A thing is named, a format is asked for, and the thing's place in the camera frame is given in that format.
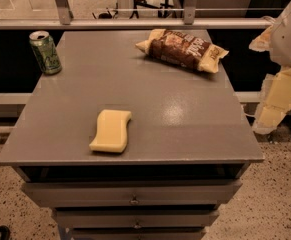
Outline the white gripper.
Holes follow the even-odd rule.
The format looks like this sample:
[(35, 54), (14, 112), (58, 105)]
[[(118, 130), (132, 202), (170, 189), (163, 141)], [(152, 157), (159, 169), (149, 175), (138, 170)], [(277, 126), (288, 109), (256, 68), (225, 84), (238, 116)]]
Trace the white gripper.
[(291, 5), (275, 21), (251, 41), (249, 49), (268, 51), (270, 58), (282, 67), (276, 75), (267, 74), (261, 87), (260, 103), (255, 111), (252, 130), (269, 134), (291, 110)]

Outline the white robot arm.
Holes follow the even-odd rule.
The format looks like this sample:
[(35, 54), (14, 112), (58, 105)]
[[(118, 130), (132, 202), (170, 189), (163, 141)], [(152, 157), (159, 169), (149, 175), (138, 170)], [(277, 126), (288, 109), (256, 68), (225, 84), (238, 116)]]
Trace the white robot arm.
[(257, 52), (268, 51), (280, 66), (275, 75), (263, 80), (252, 130), (257, 134), (274, 131), (291, 110), (291, 1), (273, 24), (249, 45)]

